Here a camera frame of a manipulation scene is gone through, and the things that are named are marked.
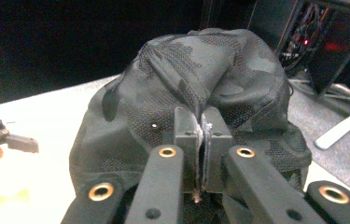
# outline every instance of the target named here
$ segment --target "dark wall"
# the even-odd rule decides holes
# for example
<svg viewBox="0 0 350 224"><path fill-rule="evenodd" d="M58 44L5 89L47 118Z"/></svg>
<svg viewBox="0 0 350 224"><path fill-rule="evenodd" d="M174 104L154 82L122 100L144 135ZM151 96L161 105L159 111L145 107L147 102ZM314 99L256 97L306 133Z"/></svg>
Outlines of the dark wall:
<svg viewBox="0 0 350 224"><path fill-rule="evenodd" d="M202 0L0 1L0 103L118 74L149 39L198 30Z"/></svg>

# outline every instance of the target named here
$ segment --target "table surface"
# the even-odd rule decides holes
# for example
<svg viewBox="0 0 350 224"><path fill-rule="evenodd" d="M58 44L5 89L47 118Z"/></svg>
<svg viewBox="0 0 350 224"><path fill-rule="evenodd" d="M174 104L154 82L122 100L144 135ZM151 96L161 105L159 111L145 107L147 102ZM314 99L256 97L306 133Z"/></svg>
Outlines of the table surface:
<svg viewBox="0 0 350 224"><path fill-rule="evenodd" d="M40 153L6 148L0 161L0 223L60 223L75 197L68 155L88 103L115 77L0 105L0 119L11 133L33 137ZM313 162L307 184L342 184Z"/></svg>

